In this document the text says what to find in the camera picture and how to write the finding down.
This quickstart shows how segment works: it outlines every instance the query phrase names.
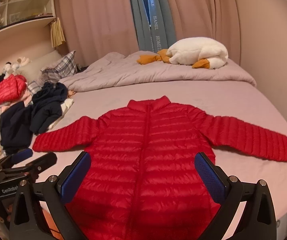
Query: beige pillow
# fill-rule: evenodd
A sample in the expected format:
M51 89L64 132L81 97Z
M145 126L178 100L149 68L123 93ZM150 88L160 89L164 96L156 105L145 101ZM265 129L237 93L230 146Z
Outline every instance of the beige pillow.
M42 69L51 66L54 62L57 62L61 58L62 58L61 55L56 50L54 50L53 52L50 52L42 57L34 59L27 65L18 68L16 72L19 75L23 75L27 79L27 82L29 83L31 81L38 79Z

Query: metal screw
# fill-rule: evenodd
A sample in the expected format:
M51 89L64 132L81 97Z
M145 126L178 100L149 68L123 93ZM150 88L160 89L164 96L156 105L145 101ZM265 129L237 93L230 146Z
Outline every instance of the metal screw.
M49 178L48 178L48 181L50 182L54 182L57 180L57 176L56 175L51 175Z
M261 186L266 186L267 185L267 182L265 182L263 179L261 179L259 181L259 183L260 183Z
M22 181L20 181L20 186L24 186L24 185L26 185L27 184L27 181L24 179L24 180L22 180Z
M230 176L229 179L231 182L237 182L238 181L238 178L236 176Z

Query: stuffed goose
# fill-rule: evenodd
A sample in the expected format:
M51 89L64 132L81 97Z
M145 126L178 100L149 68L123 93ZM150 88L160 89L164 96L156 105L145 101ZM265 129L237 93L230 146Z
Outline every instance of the stuffed goose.
M192 65L193 68L216 69L226 64L228 51L218 41L206 37L186 38L158 55L141 55L138 63L145 65L154 61L171 64Z

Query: jacket zipper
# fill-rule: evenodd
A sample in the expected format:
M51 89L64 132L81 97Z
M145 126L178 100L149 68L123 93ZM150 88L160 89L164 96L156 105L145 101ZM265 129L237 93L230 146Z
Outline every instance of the jacket zipper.
M140 195L140 189L141 189L141 183L142 183L142 176L144 174L144 155L148 144L148 134L149 134L149 126L150 126L150 112L151 112L151 106L147 106L147 114L146 114L146 121L145 121L145 131L143 134L143 143L142 148L139 155L139 171L138 176L136 179L136 184L134 187L134 194L133 194L133 202L132 207L129 214L129 221L126 226L126 232L125 232L125 239L132 239L133 234L133 223L135 221L135 214L137 211L137 206L139 203L139 195Z

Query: wall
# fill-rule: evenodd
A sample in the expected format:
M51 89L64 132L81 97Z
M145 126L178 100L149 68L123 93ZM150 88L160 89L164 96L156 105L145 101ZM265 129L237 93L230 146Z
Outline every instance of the wall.
M287 0L236 0L241 66L287 121Z
M50 27L29 29L10 36L0 43L0 73L6 62L14 62L18 57L38 58L53 51Z

